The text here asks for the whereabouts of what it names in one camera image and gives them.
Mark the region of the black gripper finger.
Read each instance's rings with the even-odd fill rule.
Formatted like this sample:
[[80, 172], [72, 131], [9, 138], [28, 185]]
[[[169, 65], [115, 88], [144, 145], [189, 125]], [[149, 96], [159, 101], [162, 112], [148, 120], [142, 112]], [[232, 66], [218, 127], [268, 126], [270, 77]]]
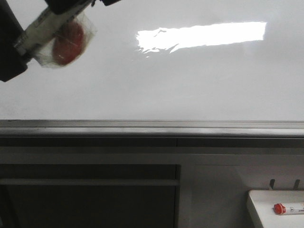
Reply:
[[80, 6], [84, 3], [88, 3], [93, 7], [95, 2], [95, 0], [45, 0], [47, 6], [55, 14], [65, 13], [73, 7]]
[[27, 70], [27, 63], [14, 43], [23, 29], [7, 1], [0, 1], [0, 80], [7, 82]]

